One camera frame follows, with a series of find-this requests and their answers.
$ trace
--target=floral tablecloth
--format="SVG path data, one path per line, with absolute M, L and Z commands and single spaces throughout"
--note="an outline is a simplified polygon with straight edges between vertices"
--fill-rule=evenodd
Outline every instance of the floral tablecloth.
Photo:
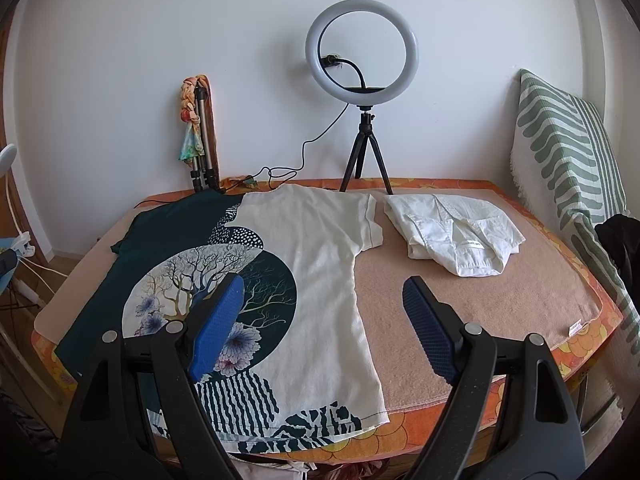
M 297 180 L 296 184 L 302 186 L 324 187 L 337 189 L 340 180 Z M 546 229 L 530 212 L 519 203 L 508 198 L 497 186 L 484 180 L 443 180 L 427 178 L 395 178 L 391 180 L 393 187 L 412 189 L 490 189 L 512 205 L 521 215 L 542 232 L 558 248 L 562 255 L 580 272 L 580 275 L 594 290 L 594 293 L 602 301 L 600 316 L 591 321 L 577 335 L 569 338 L 552 351 L 558 363 L 562 377 L 573 389 L 577 386 L 581 377 L 593 366 L 596 361 L 594 353 L 603 346 L 603 343 L 611 336 L 612 332 L 622 322 L 622 314 L 616 308 L 611 298 L 607 295 L 600 283 L 589 272 L 589 269 L 564 245 L 553 233 Z M 265 182 L 245 184 L 238 180 L 223 182 L 223 187 L 233 186 L 229 193 L 244 193 L 269 190 Z M 350 189 L 376 189 L 382 188 L 383 183 L 379 178 L 351 180 Z M 145 205 L 152 205 L 153 200 L 159 203 L 179 200 L 191 194 L 192 190 L 177 191 L 155 195 L 145 200 Z M 39 355 L 46 369 L 56 380 L 63 391 L 72 397 L 76 390 L 76 382 L 65 370 L 56 356 L 56 345 L 39 333 L 31 334 L 31 343 Z M 491 391 L 484 410 L 481 427 L 487 428 L 498 418 L 502 393 L 504 391 L 504 379 L 492 384 Z M 298 460 L 302 462 L 344 463 L 361 462 L 363 460 L 375 460 L 387 458 L 403 453 L 416 452 L 425 444 L 431 432 L 436 426 L 444 403 L 428 408 L 413 410 L 410 412 L 389 414 L 389 423 L 377 429 L 362 434 L 358 437 L 316 449 L 296 451 L 274 455 L 286 460 Z

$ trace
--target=beige mat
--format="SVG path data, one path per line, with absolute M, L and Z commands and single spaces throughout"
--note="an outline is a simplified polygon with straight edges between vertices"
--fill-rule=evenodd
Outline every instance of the beige mat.
M 371 192 L 379 199 L 383 196 L 378 190 L 361 192 Z M 501 276 L 459 278 L 433 261 L 409 259 L 405 241 L 378 200 L 376 221 L 383 228 L 385 241 L 381 247 L 360 254 L 354 272 L 358 308 L 390 412 L 429 406 L 445 399 L 449 392 L 431 370 L 402 308 L 402 284 L 410 276 L 422 276 L 436 297 L 451 304 L 464 321 L 478 322 L 492 335 L 516 339 L 539 332 L 552 348 L 567 339 L 569 325 L 578 319 L 594 319 L 600 311 L 591 289 L 553 244 L 493 191 L 425 192 L 488 200 L 510 216 L 527 241 L 520 246 L 520 254 L 511 255 Z M 110 245 L 126 234 L 142 210 L 127 213 L 78 264 L 36 318 L 37 332 L 56 344 L 62 339 L 115 261 Z

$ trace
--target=silver screw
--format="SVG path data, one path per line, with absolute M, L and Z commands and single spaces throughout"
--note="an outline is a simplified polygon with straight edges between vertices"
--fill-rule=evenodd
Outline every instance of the silver screw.
M 167 323 L 167 326 L 165 326 L 164 329 L 169 334 L 177 334 L 178 332 L 180 332 L 180 330 L 182 330 L 182 322 L 178 320 L 171 321 Z
M 480 335 L 482 333 L 482 327 L 478 325 L 478 323 L 467 323 L 465 325 L 465 330 L 471 335 Z
M 102 340 L 105 343 L 113 343 L 118 338 L 118 333 L 115 330 L 107 330 L 104 334 L 102 334 Z
M 535 346 L 542 346 L 545 343 L 545 339 L 540 334 L 531 334 L 529 336 L 529 341 L 531 341 Z

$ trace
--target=white power adapter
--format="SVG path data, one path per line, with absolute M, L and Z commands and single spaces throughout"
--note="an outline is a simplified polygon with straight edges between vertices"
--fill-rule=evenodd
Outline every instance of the white power adapter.
M 20 233 L 11 244 L 11 248 L 18 253 L 18 256 L 31 258 L 36 253 L 36 248 L 29 243 L 30 241 L 30 232 Z

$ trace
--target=blue gripper pad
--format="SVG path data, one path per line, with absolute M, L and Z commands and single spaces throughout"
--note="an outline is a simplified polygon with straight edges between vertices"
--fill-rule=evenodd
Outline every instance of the blue gripper pad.
M 453 342 L 444 331 L 433 309 L 415 283 L 408 279 L 402 286 L 402 304 L 431 368 L 452 386 L 458 382 L 458 370 L 454 364 Z
M 189 367 L 189 375 L 194 383 L 213 370 L 243 305 L 244 280 L 236 276 L 194 341 L 193 359 Z

